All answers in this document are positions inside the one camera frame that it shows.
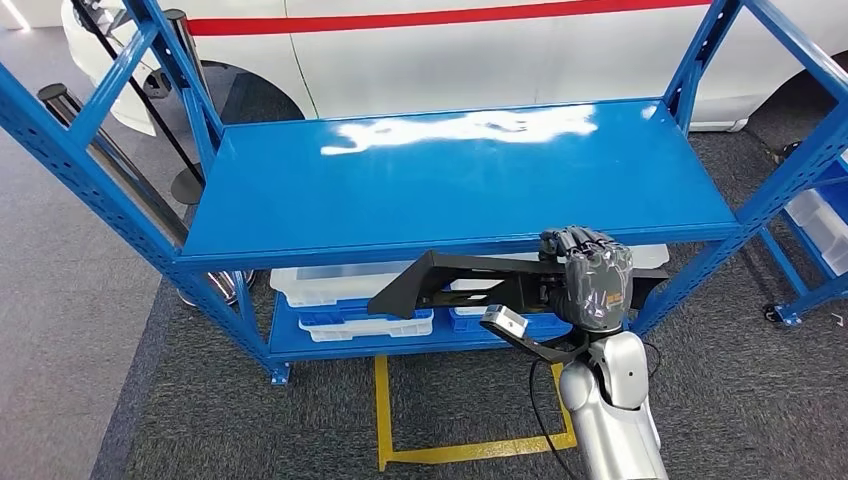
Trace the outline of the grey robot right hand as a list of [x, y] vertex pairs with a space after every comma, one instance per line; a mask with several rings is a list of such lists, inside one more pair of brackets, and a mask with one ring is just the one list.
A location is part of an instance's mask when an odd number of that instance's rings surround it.
[[564, 278], [547, 293], [560, 319], [590, 332], [622, 327], [633, 290], [629, 247], [603, 232], [569, 226], [540, 234], [539, 259], [564, 266]]

